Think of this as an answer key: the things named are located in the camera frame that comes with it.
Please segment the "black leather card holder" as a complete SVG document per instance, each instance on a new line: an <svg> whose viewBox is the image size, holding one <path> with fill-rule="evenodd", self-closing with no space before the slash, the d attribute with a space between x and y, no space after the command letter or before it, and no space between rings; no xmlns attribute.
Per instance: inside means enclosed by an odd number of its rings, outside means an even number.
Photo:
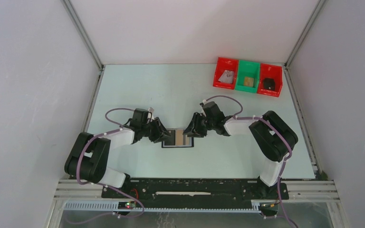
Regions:
<svg viewBox="0 0 365 228"><path fill-rule="evenodd" d="M194 147L194 138L184 135L184 129L167 129L171 134L162 142L162 148L192 148Z"/></svg>

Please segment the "thin white credit card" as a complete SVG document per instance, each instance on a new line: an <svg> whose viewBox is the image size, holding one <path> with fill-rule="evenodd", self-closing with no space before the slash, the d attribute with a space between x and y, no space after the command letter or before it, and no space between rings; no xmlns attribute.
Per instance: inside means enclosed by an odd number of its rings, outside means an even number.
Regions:
<svg viewBox="0 0 365 228"><path fill-rule="evenodd" d="M225 83L225 84L232 84L233 77L234 77L234 72L233 71L225 70L222 73L222 75L220 76L218 81L221 82L221 83Z"/></svg>

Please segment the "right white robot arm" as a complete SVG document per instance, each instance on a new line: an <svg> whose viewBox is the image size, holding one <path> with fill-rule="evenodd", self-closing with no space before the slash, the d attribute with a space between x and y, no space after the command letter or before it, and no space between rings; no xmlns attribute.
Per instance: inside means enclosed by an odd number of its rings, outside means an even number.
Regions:
<svg viewBox="0 0 365 228"><path fill-rule="evenodd" d="M271 198L277 191L275 184L281 178L284 164L298 143L296 133L274 111L267 111L261 117L238 117L224 115L215 102L201 106L202 111L193 114L183 134L195 138L203 138L211 130L223 136L252 134L265 156L257 191L262 198Z"/></svg>

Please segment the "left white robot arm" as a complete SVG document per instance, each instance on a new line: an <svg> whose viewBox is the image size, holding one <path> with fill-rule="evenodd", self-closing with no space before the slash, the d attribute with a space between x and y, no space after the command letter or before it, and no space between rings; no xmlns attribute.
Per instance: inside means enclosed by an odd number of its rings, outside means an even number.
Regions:
<svg viewBox="0 0 365 228"><path fill-rule="evenodd" d="M112 186L120 198L129 196L131 184L126 182L130 175L108 167L110 151L132 145L147 137L153 143L160 143L171 137L152 108L133 110L133 115L118 128L99 134L81 132L65 162L64 171L76 177L79 184L88 183Z"/></svg>

